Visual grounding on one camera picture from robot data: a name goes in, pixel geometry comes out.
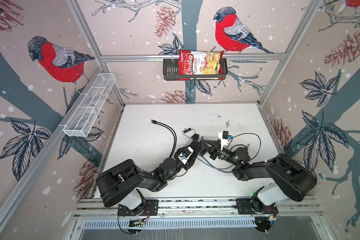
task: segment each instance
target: chip bag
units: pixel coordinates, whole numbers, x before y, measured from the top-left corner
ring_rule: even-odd
[[[220,65],[223,51],[200,52],[180,50],[179,74],[180,75],[197,75],[197,74],[223,74]],[[224,78],[197,78],[197,79],[219,79]],[[181,78],[179,80],[190,80],[190,78]]]

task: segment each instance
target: white wire mesh basket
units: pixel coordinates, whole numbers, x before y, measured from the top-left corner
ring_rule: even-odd
[[[86,93],[79,107],[64,127],[63,131],[68,136],[88,136],[115,81],[115,76],[112,73],[99,74],[95,83]]]

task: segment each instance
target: gray cable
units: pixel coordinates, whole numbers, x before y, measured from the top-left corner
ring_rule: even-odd
[[[211,167],[211,168],[217,169],[217,170],[226,170],[226,169],[228,169],[228,168],[230,168],[230,167],[233,166],[233,164],[231,164],[229,167],[226,167],[226,168],[217,168],[217,167],[212,167],[211,165],[209,165],[208,163],[204,162],[203,160],[201,160],[201,159],[198,158],[198,157],[197,157],[197,159],[198,159],[199,161],[201,161],[202,163],[204,163],[205,165],[207,165],[207,166],[209,166],[209,167]]]

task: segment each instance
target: table surface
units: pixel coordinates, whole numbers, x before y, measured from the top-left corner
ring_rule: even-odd
[[[229,131],[232,136],[245,132],[256,133],[261,138],[261,149],[252,162],[265,161],[278,154],[254,103],[126,105],[104,170],[132,159],[141,169],[152,171],[169,157],[173,136],[166,128],[151,123],[151,119],[163,122],[174,129],[177,134],[176,149],[188,141],[188,137],[183,136],[182,131],[191,127],[200,137],[204,136],[207,140],[217,140],[220,130]],[[191,136],[192,133],[193,131],[188,132],[187,135]],[[259,149],[259,139],[252,134],[234,138],[230,146],[236,144],[250,144],[250,157]],[[211,160],[208,153],[204,157],[219,168],[230,165],[217,158],[215,161]],[[161,191],[140,190],[144,197],[151,198],[243,197],[250,196],[260,187],[273,182],[269,178],[239,181],[232,173],[219,172],[196,160],[187,174],[169,181]],[[98,190],[95,192],[95,198],[100,198]]]

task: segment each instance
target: black mounting plate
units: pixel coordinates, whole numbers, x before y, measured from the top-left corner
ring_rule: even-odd
[[[120,217],[135,216],[132,214],[132,211],[129,208],[127,208],[126,206],[121,205],[121,204],[119,206],[120,206],[120,208],[119,208],[118,215]],[[158,200],[156,200],[156,199],[147,200],[146,199],[145,206],[148,207],[150,216],[157,216]],[[146,209],[144,209],[143,212],[141,214],[139,214],[139,216],[148,216],[148,211]]]
[[[274,210],[275,212],[279,212],[279,210],[277,209],[276,204],[272,204],[269,206],[272,210]],[[252,205],[251,205],[251,198],[238,198],[236,199],[236,208],[239,212],[239,215],[248,215],[248,214],[258,214],[257,212],[255,212],[254,210],[252,210]],[[271,209],[266,209],[262,214],[270,214],[270,215],[274,215],[274,211],[272,211]]]

